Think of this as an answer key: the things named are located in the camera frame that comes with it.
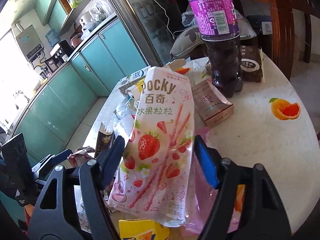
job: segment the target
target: window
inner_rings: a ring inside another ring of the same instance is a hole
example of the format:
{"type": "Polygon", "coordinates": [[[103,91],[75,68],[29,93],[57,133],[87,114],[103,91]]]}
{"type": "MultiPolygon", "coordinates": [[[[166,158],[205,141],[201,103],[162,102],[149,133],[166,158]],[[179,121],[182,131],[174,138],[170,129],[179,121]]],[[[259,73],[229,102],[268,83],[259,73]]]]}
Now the window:
{"type": "Polygon", "coordinates": [[[5,130],[33,97],[39,80],[9,31],[0,40],[0,126],[5,130]]]}

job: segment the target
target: tiled ceiling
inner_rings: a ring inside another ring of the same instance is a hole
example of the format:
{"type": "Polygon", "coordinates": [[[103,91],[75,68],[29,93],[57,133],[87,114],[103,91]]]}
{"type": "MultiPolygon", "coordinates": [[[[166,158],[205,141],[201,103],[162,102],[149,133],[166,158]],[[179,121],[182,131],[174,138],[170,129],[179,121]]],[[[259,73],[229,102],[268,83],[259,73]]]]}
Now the tiled ceiling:
{"type": "Polygon", "coordinates": [[[0,13],[0,38],[1,33],[6,33],[11,24],[20,19],[28,11],[35,7],[36,0],[8,0],[0,13]]]}

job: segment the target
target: water heater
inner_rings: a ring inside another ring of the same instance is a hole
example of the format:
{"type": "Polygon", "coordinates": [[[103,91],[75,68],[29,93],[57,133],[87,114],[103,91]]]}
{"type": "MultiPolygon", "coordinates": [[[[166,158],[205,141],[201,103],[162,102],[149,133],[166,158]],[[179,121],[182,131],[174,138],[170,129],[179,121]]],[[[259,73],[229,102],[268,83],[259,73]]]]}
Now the water heater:
{"type": "Polygon", "coordinates": [[[16,40],[27,61],[30,61],[38,52],[44,49],[33,25],[30,25],[28,28],[23,30],[16,37],[16,40]]]}

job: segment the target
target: pink pocky package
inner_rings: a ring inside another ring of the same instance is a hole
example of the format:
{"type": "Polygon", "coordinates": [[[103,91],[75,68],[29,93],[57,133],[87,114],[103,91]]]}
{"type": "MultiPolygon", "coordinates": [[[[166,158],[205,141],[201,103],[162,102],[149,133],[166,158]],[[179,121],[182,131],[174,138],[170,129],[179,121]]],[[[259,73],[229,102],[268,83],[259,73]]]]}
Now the pink pocky package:
{"type": "Polygon", "coordinates": [[[108,204],[168,227],[184,224],[193,141],[189,79],[150,68],[108,204]]]}

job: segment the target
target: metal door frame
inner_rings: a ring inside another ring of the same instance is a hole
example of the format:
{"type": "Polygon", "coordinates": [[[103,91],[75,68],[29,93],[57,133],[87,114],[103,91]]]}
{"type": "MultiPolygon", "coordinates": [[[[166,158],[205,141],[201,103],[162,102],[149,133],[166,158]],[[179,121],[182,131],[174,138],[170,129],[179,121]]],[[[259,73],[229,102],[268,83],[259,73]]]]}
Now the metal door frame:
{"type": "Polygon", "coordinates": [[[162,61],[129,0],[109,1],[148,65],[162,67],[162,61]]]}

